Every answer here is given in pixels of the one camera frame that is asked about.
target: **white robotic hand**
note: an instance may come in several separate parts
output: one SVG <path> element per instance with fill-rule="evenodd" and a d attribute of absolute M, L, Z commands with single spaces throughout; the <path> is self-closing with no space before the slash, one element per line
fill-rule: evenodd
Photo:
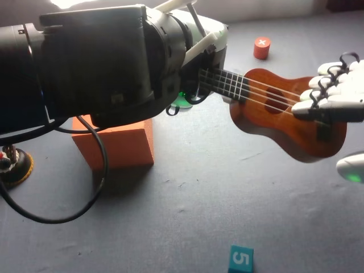
<path fill-rule="evenodd" d="M 354 56 L 347 65 L 343 56 Z M 323 64 L 320 76 L 309 82 L 311 89 L 292 107 L 298 119 L 323 122 L 362 122 L 364 120 L 364 60 L 356 53 L 345 53 L 340 62 Z"/>

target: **brown ukulele body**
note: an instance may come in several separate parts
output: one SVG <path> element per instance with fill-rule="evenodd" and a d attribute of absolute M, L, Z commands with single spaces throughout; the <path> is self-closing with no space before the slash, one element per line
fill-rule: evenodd
<path fill-rule="evenodd" d="M 345 123 L 301 121 L 291 113 L 289 105 L 309 89 L 311 77 L 287 80 L 265 69 L 253 69 L 245 77 L 250 86 L 249 99 L 230 106 L 231 117 L 238 128 L 273 139 L 302 162 L 328 158 L 341 149 L 346 136 Z"/>

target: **black round base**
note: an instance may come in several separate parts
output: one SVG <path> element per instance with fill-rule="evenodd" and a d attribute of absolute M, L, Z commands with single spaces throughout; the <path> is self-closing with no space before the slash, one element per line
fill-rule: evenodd
<path fill-rule="evenodd" d="M 21 149 L 17 149 L 19 161 L 10 172 L 0 173 L 0 179 L 7 187 L 14 187 L 24 182 L 33 170 L 33 158 Z"/>

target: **orange box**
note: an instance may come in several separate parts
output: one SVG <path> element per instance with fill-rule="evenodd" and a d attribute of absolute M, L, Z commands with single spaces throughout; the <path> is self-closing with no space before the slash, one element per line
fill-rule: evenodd
<path fill-rule="evenodd" d="M 91 123 L 90 116 L 84 119 Z M 85 130 L 77 118 L 73 118 L 74 130 Z M 114 127 L 98 133 L 107 150 L 111 169 L 154 163 L 152 120 Z M 102 156 L 91 134 L 73 134 L 73 141 L 93 171 L 102 169 Z"/>

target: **sound hole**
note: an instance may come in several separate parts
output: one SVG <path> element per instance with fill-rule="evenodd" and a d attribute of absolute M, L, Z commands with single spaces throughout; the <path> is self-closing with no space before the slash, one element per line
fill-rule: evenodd
<path fill-rule="evenodd" d="M 268 88 L 265 108 L 271 114 L 280 114 L 288 108 L 288 102 L 281 91 Z"/>

